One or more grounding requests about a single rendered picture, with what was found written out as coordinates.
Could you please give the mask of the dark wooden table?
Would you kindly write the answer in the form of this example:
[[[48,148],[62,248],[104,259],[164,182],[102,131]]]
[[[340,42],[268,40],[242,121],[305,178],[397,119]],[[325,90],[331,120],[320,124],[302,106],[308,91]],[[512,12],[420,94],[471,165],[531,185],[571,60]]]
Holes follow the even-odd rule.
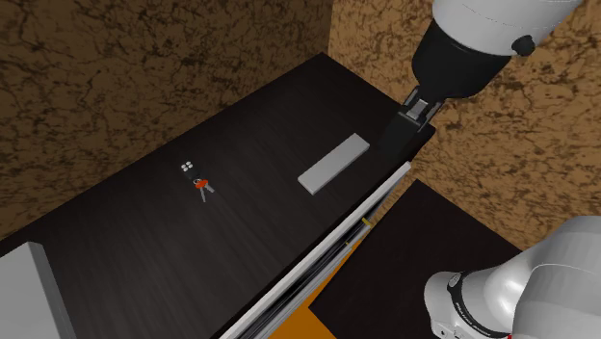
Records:
[[[325,54],[0,241],[43,246],[77,339],[218,339],[434,134],[379,146],[399,104]],[[298,177],[350,135],[369,149],[318,193]],[[182,173],[191,161],[215,192]]]

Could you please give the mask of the grey flat rectangular bar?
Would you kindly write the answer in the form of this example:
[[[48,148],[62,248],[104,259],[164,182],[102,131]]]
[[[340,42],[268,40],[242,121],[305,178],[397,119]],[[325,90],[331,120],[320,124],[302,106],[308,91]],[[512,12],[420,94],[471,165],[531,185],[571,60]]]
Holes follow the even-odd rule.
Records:
[[[368,142],[354,133],[303,172],[298,181],[311,195],[315,195],[369,147]]]

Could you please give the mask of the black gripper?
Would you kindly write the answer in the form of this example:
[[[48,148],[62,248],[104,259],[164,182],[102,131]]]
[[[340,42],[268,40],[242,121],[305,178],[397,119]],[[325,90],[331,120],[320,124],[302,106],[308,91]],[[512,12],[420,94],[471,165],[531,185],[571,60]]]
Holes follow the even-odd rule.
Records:
[[[480,91],[509,63],[497,56],[463,46],[432,19],[411,61],[418,82],[391,118],[380,148],[401,151],[449,98],[467,98]]]

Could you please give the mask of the white box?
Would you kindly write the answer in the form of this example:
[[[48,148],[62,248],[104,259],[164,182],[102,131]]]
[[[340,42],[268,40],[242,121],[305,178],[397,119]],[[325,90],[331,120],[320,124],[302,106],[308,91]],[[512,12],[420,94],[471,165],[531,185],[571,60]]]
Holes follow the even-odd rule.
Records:
[[[0,257],[0,339],[77,339],[40,244]]]

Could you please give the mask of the black key fob with keys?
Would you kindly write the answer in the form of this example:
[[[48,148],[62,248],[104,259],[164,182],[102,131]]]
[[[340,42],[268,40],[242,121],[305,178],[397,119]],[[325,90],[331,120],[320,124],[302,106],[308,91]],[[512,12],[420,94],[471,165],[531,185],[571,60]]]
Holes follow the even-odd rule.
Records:
[[[202,174],[199,167],[191,161],[186,161],[180,165],[182,173],[186,178],[192,182],[194,188],[199,190],[201,199],[203,202],[206,201],[206,193],[214,193],[215,189],[210,184],[208,177]]]

